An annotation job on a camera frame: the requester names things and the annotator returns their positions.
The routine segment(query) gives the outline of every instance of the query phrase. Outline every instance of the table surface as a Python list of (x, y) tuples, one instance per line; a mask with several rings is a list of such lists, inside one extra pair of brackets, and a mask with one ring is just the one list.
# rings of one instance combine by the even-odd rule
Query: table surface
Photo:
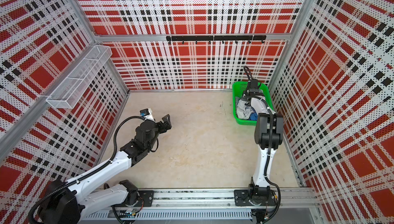
[[(231, 92), (131, 93), (121, 118), (151, 108), (158, 122), (171, 116), (172, 129), (159, 135), (159, 148), (108, 182), (128, 179), (138, 188), (247, 187), (256, 168), (259, 147), (254, 126), (239, 125), (233, 116)], [(141, 123), (132, 119), (117, 136), (118, 149), (135, 136)], [(111, 157), (112, 139), (103, 155)], [(270, 180), (280, 187), (298, 187), (285, 146), (273, 159)]]

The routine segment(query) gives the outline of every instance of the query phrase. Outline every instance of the white wire basket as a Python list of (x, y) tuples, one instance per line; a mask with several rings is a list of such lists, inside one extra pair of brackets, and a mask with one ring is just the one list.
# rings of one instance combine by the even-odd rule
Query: white wire basket
[(109, 46), (95, 45), (47, 98), (53, 108), (74, 108), (93, 78), (111, 57)]

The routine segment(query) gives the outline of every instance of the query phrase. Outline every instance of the red plaid wall panel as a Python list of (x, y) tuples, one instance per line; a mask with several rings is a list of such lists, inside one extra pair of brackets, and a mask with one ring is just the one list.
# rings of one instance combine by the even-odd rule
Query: red plaid wall panel
[(288, 33), (303, 0), (78, 0), (99, 35)]
[(285, 41), (109, 42), (111, 59), (131, 90), (231, 88), (253, 77), (268, 83)]
[(90, 169), (125, 94), (104, 66), (75, 108), (48, 108), (0, 164), (0, 223), (27, 223), (46, 186)]
[(315, 0), (271, 90), (332, 223), (394, 222), (394, 0)]
[(90, 44), (66, 0), (0, 0), (0, 137)]

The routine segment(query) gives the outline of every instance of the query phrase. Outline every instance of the white cloth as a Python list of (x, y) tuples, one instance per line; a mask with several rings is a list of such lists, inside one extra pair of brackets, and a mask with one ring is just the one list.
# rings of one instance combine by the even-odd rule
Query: white cloth
[(250, 115), (253, 113), (252, 107), (249, 102), (239, 100), (237, 104), (237, 116), (239, 119), (249, 119)]

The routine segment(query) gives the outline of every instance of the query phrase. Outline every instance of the green basket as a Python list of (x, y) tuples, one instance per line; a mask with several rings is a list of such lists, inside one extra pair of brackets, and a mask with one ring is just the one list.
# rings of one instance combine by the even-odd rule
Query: green basket
[[(235, 107), (235, 97), (239, 97), (239, 98), (242, 97), (242, 93), (246, 89), (246, 86), (247, 86), (247, 81), (238, 81), (238, 82), (233, 83), (233, 114), (234, 114), (234, 118), (237, 121), (237, 123), (240, 125), (256, 125), (255, 120), (239, 119), (236, 115), (237, 110)], [(268, 87), (262, 83), (260, 86), (260, 90), (263, 90), (263, 94), (266, 98), (268, 105), (273, 109), (271, 96), (269, 95)]]

